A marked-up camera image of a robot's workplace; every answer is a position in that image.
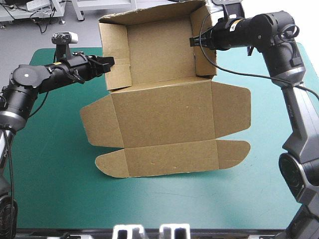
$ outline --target circular joint cap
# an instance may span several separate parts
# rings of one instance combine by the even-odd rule
[[[15,83],[22,86],[36,88],[50,77],[50,73],[44,66],[19,65],[12,74]]]

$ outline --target green mat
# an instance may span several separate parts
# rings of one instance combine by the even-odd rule
[[[101,48],[74,50],[102,53]],[[319,92],[302,47],[301,52],[308,68],[306,85]],[[51,63],[53,53],[40,49],[31,64]],[[218,53],[218,62],[232,70],[267,74],[261,54],[247,57],[245,49]],[[79,111],[108,94],[104,77],[50,92],[13,144],[18,227],[112,228],[134,223],[158,228],[162,223],[190,223],[192,228],[285,228],[299,205],[278,169],[282,144],[291,133],[280,88],[264,79],[223,72],[215,80],[252,92],[252,126],[225,137],[249,141],[248,157],[227,170],[152,178],[115,179],[94,164],[96,156],[116,149],[89,144]]]

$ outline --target robotic arm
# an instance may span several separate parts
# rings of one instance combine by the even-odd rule
[[[0,97],[0,238],[14,238],[17,217],[17,203],[12,204],[10,185],[3,177],[8,148],[15,134],[25,127],[38,94],[74,83],[84,84],[111,71],[114,65],[113,57],[87,56],[83,52],[71,54],[69,43],[77,43],[75,33],[56,33],[52,43],[57,45],[57,62],[45,66],[19,65]]]
[[[275,239],[318,239],[319,116],[302,89],[306,69],[294,39],[299,28],[284,11],[245,18],[241,1],[212,0],[223,8],[224,18],[191,38],[190,44],[223,51],[248,47],[248,55],[256,48],[263,54],[273,83],[283,91],[293,129],[283,146],[287,153],[280,156],[280,171],[296,201],[302,204],[287,230]]]

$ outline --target gray floor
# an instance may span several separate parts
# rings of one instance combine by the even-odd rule
[[[98,19],[110,13],[107,10],[85,12],[85,20],[78,21],[73,6],[68,3],[64,20],[66,24],[49,25],[44,34],[30,20],[6,24],[0,29],[0,86],[7,85],[10,72],[19,64],[28,64],[37,49],[54,48],[51,36],[58,31],[72,31],[79,35],[76,47],[101,47]]]

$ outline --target open cardboard box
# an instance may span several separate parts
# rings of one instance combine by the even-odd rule
[[[212,82],[216,69],[189,45],[207,14],[203,1],[192,0],[100,19],[103,54],[115,58],[106,74],[111,94],[84,107],[81,118],[92,145],[123,148],[96,158],[102,172],[206,171],[247,156],[249,143],[216,139],[250,126],[249,90]]]

